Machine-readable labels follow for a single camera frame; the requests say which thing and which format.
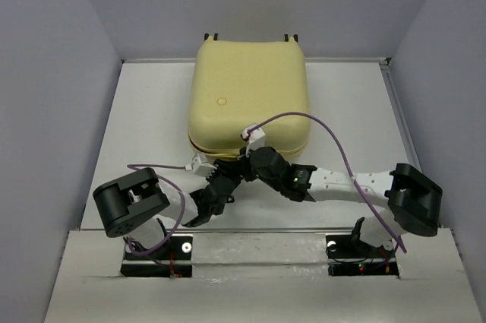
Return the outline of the yellow hard-shell suitcase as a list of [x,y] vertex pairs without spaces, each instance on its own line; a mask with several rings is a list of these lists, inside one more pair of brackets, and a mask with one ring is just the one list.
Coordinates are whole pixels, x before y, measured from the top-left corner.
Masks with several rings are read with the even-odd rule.
[[196,152],[233,158],[241,133],[284,112],[308,112],[310,93],[298,35],[275,42],[221,40],[205,34],[195,59],[188,140]]

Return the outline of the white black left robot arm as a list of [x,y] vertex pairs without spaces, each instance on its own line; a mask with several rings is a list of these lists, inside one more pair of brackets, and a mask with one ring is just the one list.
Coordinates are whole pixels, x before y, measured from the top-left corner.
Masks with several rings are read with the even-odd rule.
[[195,228],[222,214],[246,173],[242,160],[209,163],[196,155],[176,169],[204,177],[207,185],[186,193],[157,175],[155,164],[129,167],[132,173],[97,187],[93,199],[106,235],[124,238],[136,256],[151,258],[164,256],[180,226]]

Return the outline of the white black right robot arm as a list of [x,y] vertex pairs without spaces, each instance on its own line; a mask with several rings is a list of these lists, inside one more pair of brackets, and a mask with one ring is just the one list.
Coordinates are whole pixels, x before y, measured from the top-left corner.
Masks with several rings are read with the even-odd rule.
[[271,147],[251,150],[247,157],[253,176],[291,201],[365,204],[371,215],[358,219],[349,238],[356,255],[369,255],[391,239],[402,246],[406,233],[435,237],[440,228],[443,189],[408,163],[354,174],[290,163]]

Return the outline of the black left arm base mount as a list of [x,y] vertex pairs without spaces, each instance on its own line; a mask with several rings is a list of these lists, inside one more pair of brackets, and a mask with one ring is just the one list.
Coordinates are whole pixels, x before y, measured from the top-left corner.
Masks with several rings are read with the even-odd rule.
[[138,242],[126,243],[121,261],[120,275],[143,278],[191,278],[193,265],[193,236],[174,234],[157,251],[145,256]]

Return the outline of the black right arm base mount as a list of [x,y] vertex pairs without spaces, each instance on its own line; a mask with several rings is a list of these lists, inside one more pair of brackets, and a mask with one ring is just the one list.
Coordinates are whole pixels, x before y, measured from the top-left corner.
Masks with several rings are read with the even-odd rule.
[[364,218],[359,218],[350,234],[326,238],[328,274],[331,277],[399,276],[396,248],[373,247],[360,240]]

